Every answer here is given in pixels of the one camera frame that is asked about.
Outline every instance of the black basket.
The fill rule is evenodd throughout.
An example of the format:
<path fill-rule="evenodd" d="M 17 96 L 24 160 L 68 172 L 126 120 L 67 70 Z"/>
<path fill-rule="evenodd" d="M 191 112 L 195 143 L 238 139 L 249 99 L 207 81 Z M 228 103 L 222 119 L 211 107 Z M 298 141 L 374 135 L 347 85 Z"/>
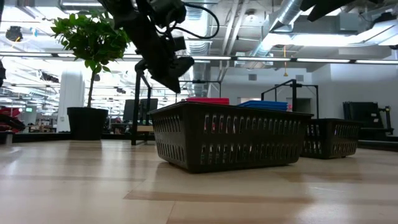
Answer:
<path fill-rule="evenodd" d="M 189 172 L 297 162 L 310 114 L 180 102 L 151 111 L 159 157 Z"/>
<path fill-rule="evenodd" d="M 307 126 L 301 156 L 331 159 L 355 154 L 361 125 L 343 119 L 311 120 Z"/>

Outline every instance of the white column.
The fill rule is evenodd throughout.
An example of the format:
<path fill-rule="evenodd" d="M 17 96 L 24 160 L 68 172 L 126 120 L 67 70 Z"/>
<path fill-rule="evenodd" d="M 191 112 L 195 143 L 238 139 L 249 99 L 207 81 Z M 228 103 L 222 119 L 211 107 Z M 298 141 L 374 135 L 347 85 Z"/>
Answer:
<path fill-rule="evenodd" d="M 67 109 L 84 107 L 84 103 L 85 82 L 82 71 L 78 68 L 66 68 L 61 76 L 57 132 L 70 131 Z"/>

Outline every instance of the black metal frame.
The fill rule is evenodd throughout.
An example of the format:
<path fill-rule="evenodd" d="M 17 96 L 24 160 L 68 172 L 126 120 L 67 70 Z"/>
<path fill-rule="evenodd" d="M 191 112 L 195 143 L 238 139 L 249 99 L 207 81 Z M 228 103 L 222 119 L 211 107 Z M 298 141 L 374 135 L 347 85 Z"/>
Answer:
<path fill-rule="evenodd" d="M 136 146 L 137 145 L 137 134 L 138 134 L 138 110 L 139 110 L 139 96 L 140 96 L 140 90 L 141 90 L 141 79 L 144 81 L 145 85 L 148 87 L 148 96 L 147 96 L 147 111 L 146 113 L 149 112 L 149 107 L 150 107 L 150 96 L 152 94 L 152 87 L 150 87 L 149 82 L 145 78 L 145 69 L 146 69 L 146 63 L 144 60 L 141 60 L 140 62 L 137 63 L 135 69 L 136 69 L 136 94 L 135 94 L 135 100 L 134 100 L 134 111 L 132 115 L 132 127 L 131 127 L 131 145 Z M 149 126 L 149 116 L 146 116 L 146 126 Z M 149 133 L 145 133 L 145 138 L 144 142 L 147 141 Z"/>
<path fill-rule="evenodd" d="M 317 91 L 317 93 L 316 93 L 316 95 L 317 95 L 317 119 L 319 119 L 319 91 L 318 91 L 319 86 L 318 85 L 303 85 L 303 84 L 297 83 L 297 80 L 291 79 L 291 80 L 289 80 L 287 82 L 284 82 L 282 84 L 279 84 L 279 85 L 276 84 L 275 87 L 273 87 L 273 88 L 271 88 L 271 89 L 269 89 L 267 91 L 262 92 L 261 93 L 261 101 L 264 101 L 265 94 L 270 92 L 270 91 L 272 91 L 272 90 L 275 90 L 275 101 L 277 101 L 277 97 L 278 97 L 277 96 L 277 94 L 278 94 L 277 93 L 277 89 L 279 87 L 282 87 L 282 86 L 292 87 L 292 111 L 293 112 L 296 112 L 296 109 L 297 109 L 297 88 L 301 88 L 303 86 L 315 87 L 315 89 Z"/>
<path fill-rule="evenodd" d="M 193 84 L 205 84 L 205 83 L 218 83 L 220 86 L 220 98 L 221 98 L 221 81 L 201 81 L 201 80 L 194 80 L 194 81 L 179 81 L 180 83 L 193 83 Z M 175 94 L 175 102 L 177 102 L 178 93 Z"/>
<path fill-rule="evenodd" d="M 390 135 L 393 135 L 394 134 L 394 128 L 391 127 L 391 117 L 390 117 L 391 107 L 390 106 L 386 106 L 385 108 L 379 108 L 379 111 L 382 111 L 382 112 L 386 113 L 387 129 L 390 132 Z"/>
<path fill-rule="evenodd" d="M 139 110 L 139 96 L 141 90 L 141 79 L 144 81 L 145 85 L 148 87 L 148 97 L 147 97 L 147 111 L 149 112 L 150 107 L 150 96 L 152 93 L 152 87 L 150 87 L 147 79 L 144 76 L 144 71 L 147 69 L 145 60 L 141 60 L 136 64 L 136 87 L 135 87 L 135 101 L 134 101 L 134 111 L 132 116 L 132 127 L 131 127 L 131 145 L 136 146 L 138 144 L 145 143 L 152 138 L 149 136 L 149 133 L 144 134 L 144 140 L 142 142 L 137 143 L 138 140 L 142 140 L 142 138 L 138 137 L 138 110 Z M 221 97 L 221 81 L 201 81 L 201 80 L 193 80 L 193 81 L 180 81 L 180 83 L 194 83 L 194 84 L 205 84 L 205 83 L 218 83 L 220 86 L 220 97 Z M 149 116 L 146 116 L 146 126 L 149 126 Z"/>

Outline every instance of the light wood surface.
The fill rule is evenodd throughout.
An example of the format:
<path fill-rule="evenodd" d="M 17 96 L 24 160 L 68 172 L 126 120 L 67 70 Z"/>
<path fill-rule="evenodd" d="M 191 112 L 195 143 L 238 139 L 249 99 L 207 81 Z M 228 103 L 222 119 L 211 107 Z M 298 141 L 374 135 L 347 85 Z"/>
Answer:
<path fill-rule="evenodd" d="M 0 148 L 0 222 L 398 223 L 398 154 L 188 174 L 153 144 L 37 142 Z"/>
<path fill-rule="evenodd" d="M 153 126 L 137 126 L 137 131 L 142 131 L 142 132 L 154 132 L 154 127 Z"/>

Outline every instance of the plant pot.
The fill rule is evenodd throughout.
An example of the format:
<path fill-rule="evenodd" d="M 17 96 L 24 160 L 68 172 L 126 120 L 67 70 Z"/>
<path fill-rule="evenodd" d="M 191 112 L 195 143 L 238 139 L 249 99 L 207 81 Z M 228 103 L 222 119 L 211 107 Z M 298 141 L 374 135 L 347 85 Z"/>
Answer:
<path fill-rule="evenodd" d="M 100 140 L 108 110 L 68 108 L 70 132 L 73 140 Z"/>

